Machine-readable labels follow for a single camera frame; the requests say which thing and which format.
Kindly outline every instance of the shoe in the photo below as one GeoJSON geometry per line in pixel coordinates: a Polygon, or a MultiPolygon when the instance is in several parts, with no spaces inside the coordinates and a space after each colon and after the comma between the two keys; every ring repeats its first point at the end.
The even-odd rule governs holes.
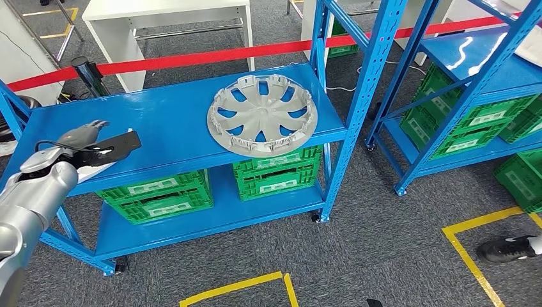
{"type": "Polygon", "coordinates": [[[476,254],[486,262],[494,264],[504,264],[514,260],[521,260],[536,257],[534,250],[530,246],[527,238],[533,235],[524,235],[523,237],[500,239],[485,242],[478,246],[476,254]]]}

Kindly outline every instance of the shelf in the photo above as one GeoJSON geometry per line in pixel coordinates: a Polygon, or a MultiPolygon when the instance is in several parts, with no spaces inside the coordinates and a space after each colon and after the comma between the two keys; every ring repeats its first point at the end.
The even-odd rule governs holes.
{"type": "Polygon", "coordinates": [[[2,185],[33,153],[37,141],[56,140],[66,131],[96,119],[110,123],[102,129],[99,139],[132,128],[139,134],[142,147],[79,184],[70,196],[245,160],[247,157],[227,151],[211,137],[206,115],[219,89],[249,74],[285,75],[311,92],[318,110],[318,125],[304,146],[345,138],[344,123],[311,67],[277,67],[36,109],[3,174],[2,185]]]}
{"type": "Polygon", "coordinates": [[[130,224],[104,203],[96,254],[100,259],[195,239],[323,207],[319,185],[240,201],[230,165],[210,169],[215,205],[189,214],[140,225],[130,224]]]}
{"type": "MultiPolygon", "coordinates": [[[[450,78],[459,81],[477,73],[509,27],[499,27],[428,38],[421,42],[426,53],[450,78]]],[[[513,54],[477,99],[487,104],[542,93],[542,68],[513,54]]]]}
{"type": "Polygon", "coordinates": [[[514,13],[517,9],[503,0],[469,0],[472,4],[478,6],[482,10],[500,18],[507,24],[513,24],[518,19],[514,13]]]}
{"type": "MultiPolygon", "coordinates": [[[[384,128],[391,135],[401,153],[410,164],[413,164],[419,155],[419,151],[410,141],[408,136],[401,130],[399,123],[401,118],[384,120],[384,128]]],[[[509,144],[500,137],[496,137],[486,146],[462,152],[456,155],[449,155],[435,160],[430,160],[421,166],[417,177],[438,173],[448,169],[459,168],[474,163],[484,162],[499,157],[515,154],[526,150],[542,147],[542,132],[535,133],[519,141],[509,144]]]]}

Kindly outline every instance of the green plastic crate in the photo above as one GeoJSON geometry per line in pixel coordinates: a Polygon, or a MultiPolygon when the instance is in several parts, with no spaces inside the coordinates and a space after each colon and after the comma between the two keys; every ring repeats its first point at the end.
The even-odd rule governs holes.
{"type": "Polygon", "coordinates": [[[115,187],[97,194],[132,224],[213,207],[206,169],[115,187]]]}
{"type": "Polygon", "coordinates": [[[96,194],[107,200],[110,204],[121,204],[130,201],[144,200],[182,189],[191,189],[203,185],[206,181],[206,177],[206,170],[191,171],[188,173],[139,182],[137,184],[101,190],[97,191],[96,194]]]}
{"type": "Polygon", "coordinates": [[[542,212],[542,150],[518,153],[494,174],[525,212],[542,212]]]}
{"type": "Polygon", "coordinates": [[[508,143],[529,136],[542,129],[542,98],[533,101],[499,134],[508,143]]]}
{"type": "Polygon", "coordinates": [[[314,185],[320,162],[274,171],[253,177],[239,178],[237,187],[241,200],[252,200],[314,185]]]}
{"type": "MultiPolygon", "coordinates": [[[[416,93],[415,100],[432,94],[439,89],[452,84],[453,81],[444,74],[434,64],[431,65],[427,76],[416,93]]],[[[455,88],[441,96],[435,97],[427,102],[417,106],[425,108],[433,118],[433,122],[438,127],[446,118],[452,107],[457,103],[463,93],[461,88],[455,88]]],[[[464,133],[470,130],[476,130],[481,127],[487,127],[502,122],[511,122],[513,118],[521,113],[527,106],[535,100],[537,95],[528,97],[514,98],[493,104],[473,107],[454,127],[452,134],[464,133]]]]}
{"type": "MultiPolygon", "coordinates": [[[[401,129],[410,138],[418,150],[422,150],[435,132],[428,121],[420,120],[423,114],[427,115],[425,109],[412,109],[410,117],[403,119],[401,129]]],[[[489,143],[499,134],[507,123],[499,123],[489,127],[482,127],[472,131],[448,135],[439,148],[433,153],[431,159],[438,159],[446,155],[457,154],[466,150],[482,147],[489,143]]]]}
{"type": "Polygon", "coordinates": [[[450,135],[444,139],[444,142],[433,153],[431,159],[438,159],[447,155],[483,147],[492,141],[504,127],[506,127],[506,124],[501,123],[464,132],[463,134],[450,135]]]}
{"type": "Polygon", "coordinates": [[[109,205],[132,224],[141,224],[178,214],[209,209],[213,207],[213,200],[209,188],[205,185],[145,200],[121,204],[109,203],[109,205]]]}
{"type": "MultiPolygon", "coordinates": [[[[333,28],[331,29],[331,36],[341,36],[341,35],[347,35],[348,33],[343,28],[343,26],[335,21],[333,22],[333,28]]],[[[328,58],[336,58],[338,56],[346,56],[349,54],[356,54],[359,50],[359,46],[357,44],[351,45],[351,46],[342,46],[342,47],[333,47],[329,49],[329,52],[327,54],[328,58]]]]}
{"type": "Polygon", "coordinates": [[[235,178],[262,175],[273,171],[292,168],[298,165],[313,164],[320,161],[322,145],[294,150],[286,155],[270,158],[257,158],[233,163],[235,178]]]}

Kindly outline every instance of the caster wheel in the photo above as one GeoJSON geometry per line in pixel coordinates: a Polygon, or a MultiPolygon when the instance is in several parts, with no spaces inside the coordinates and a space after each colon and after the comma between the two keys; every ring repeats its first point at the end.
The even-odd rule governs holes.
{"type": "Polygon", "coordinates": [[[115,275],[126,272],[130,268],[128,256],[122,256],[115,259],[115,275]]]}
{"type": "Polygon", "coordinates": [[[127,266],[124,264],[116,264],[115,265],[115,275],[118,275],[120,273],[124,273],[126,271],[127,266]]]}

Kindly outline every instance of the red barrier tape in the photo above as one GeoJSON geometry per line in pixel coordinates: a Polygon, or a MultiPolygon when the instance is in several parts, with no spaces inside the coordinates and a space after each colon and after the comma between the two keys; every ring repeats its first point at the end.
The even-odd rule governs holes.
{"type": "MultiPolygon", "coordinates": [[[[496,17],[483,17],[478,19],[463,20],[456,22],[446,22],[444,24],[432,24],[428,27],[426,34],[448,33],[464,29],[478,28],[483,26],[492,26],[501,24],[502,21],[496,17]]],[[[406,38],[412,34],[413,28],[397,30],[395,38],[406,38]]],[[[328,38],[326,47],[340,47],[353,45],[355,42],[350,36],[335,36],[328,38]]],[[[119,63],[99,64],[98,68],[103,75],[122,74],[125,72],[136,72],[140,70],[155,70],[172,67],[182,67],[198,64],[216,63],[221,61],[231,61],[234,59],[245,59],[259,56],[272,56],[276,54],[300,52],[311,49],[311,41],[304,40],[299,42],[271,43],[269,45],[260,45],[255,47],[243,47],[236,49],[225,49],[211,52],[200,52],[192,54],[181,54],[177,56],[166,56],[163,58],[142,59],[137,61],[127,61],[119,63]]],[[[77,73],[72,67],[62,68],[60,70],[49,72],[43,75],[37,75],[28,79],[15,81],[8,84],[12,91],[22,91],[29,88],[35,88],[51,83],[77,78],[77,73]]]]}

